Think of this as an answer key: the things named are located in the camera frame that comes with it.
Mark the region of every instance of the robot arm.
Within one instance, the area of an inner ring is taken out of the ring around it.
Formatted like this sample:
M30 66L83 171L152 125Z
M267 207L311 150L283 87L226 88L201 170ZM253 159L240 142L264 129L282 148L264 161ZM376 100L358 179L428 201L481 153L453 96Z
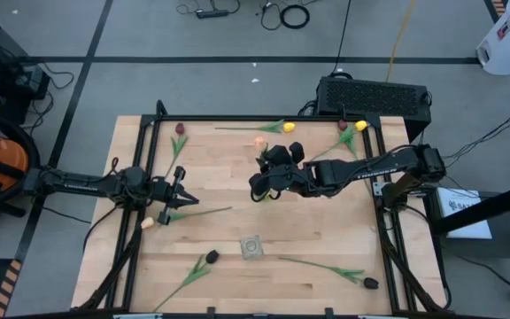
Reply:
M251 198L260 201L270 190L293 191L302 197L334 197L353 181L378 175L405 172L398 182L383 188L386 206L392 206L414 188L438 182L445 176L445 165L437 149L429 145L403 145L382 156L345 162L325 159L298 163L304 159L302 145L276 145L258 159L261 173L250 180Z
M131 209L149 205L152 201L165 204L158 222L167 225L168 210L198 204L199 200L188 194L181 185L186 172L177 167L171 185L163 176L150 177L140 167L128 167L106 176L91 176L63 172L54 168L33 168L27 173L23 190L28 195L65 192L94 197L109 198Z

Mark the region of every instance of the wooden table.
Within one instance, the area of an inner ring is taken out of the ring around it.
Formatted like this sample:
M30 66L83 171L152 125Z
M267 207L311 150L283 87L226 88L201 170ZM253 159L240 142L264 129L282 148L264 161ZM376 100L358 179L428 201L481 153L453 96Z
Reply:
M113 157L118 167L131 165L140 117L121 116L112 137L105 171ZM276 201L254 203L249 196L248 179L258 171L254 146L263 136L270 146L288 147L300 142L306 160L326 150L338 139L334 122L299 122L294 132L277 135L249 130L217 130L222 126L258 126L261 122L185 122L189 141L176 165L186 169L183 185L200 199L179 213L194 213L232 206L225 212L156 225L143 232L131 311L150 312L187 276L198 256L217 250L221 257L211 265L212 273L185 287L161 309L166 313L323 314L332 307L336 314L390 314L389 295L376 229L375 210L368 182L351 183L334 198L301 198L284 192ZM170 136L175 121L161 123L153 175L164 175L172 160ZM401 118L383 118L382 132L387 150L407 144ZM357 156L366 157L363 138L355 138ZM143 151L146 159L147 147ZM355 160L344 147L327 153L323 159ZM409 204L424 210L419 199ZM157 218L162 203L155 203L147 215ZM99 199L94 222L112 208L109 199ZM121 211L97 226L84 253L73 306L80 305L97 288L112 265L120 227ZM410 269L436 303L445 303L444 290L429 228L419 216L401 213L401 225ZM239 241L260 235L265 256L245 261ZM289 261L279 256L315 261L341 268L364 269L366 276L380 282L378 290L327 271ZM396 271L398 287L402 288ZM116 305L120 305L125 275L120 276ZM406 308L399 289L401 308Z

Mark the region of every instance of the black equipment box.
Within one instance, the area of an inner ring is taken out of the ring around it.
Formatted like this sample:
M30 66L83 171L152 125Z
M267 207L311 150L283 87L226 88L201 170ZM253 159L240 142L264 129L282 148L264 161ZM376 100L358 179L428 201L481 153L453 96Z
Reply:
M0 116L25 122L33 99L46 95L50 77L36 64L21 64L27 53L0 27Z
M431 97L424 86L322 77L318 88L319 115L365 115L379 127L380 116L402 116L413 141L431 122Z

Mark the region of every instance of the white paper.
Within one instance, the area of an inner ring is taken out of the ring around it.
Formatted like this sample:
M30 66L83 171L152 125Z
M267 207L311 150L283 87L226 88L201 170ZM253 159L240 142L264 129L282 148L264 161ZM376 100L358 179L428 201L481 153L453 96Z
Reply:
M456 214L464 208L468 208L481 202L478 191L464 191L455 189L437 188L440 210L444 217ZM472 239L492 239L491 231L487 221L477 222L475 224L450 231L448 238L472 238Z

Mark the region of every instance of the dark red tulip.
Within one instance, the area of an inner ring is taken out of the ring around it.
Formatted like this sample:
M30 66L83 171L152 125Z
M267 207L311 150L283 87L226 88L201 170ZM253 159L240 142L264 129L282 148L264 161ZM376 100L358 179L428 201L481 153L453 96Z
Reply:
M205 256L205 262L214 263L216 260L218 260L218 257L220 257L220 254L213 250L209 252L207 256Z
M367 277L363 280L363 285L368 289L378 289L379 282L374 280L372 277Z
M174 131L176 131L176 134L178 135L183 135L184 134L184 124L182 123L178 123L176 124L176 128L174 129Z
M347 122L340 120L337 123L337 128L339 128L342 132L345 131L347 129Z

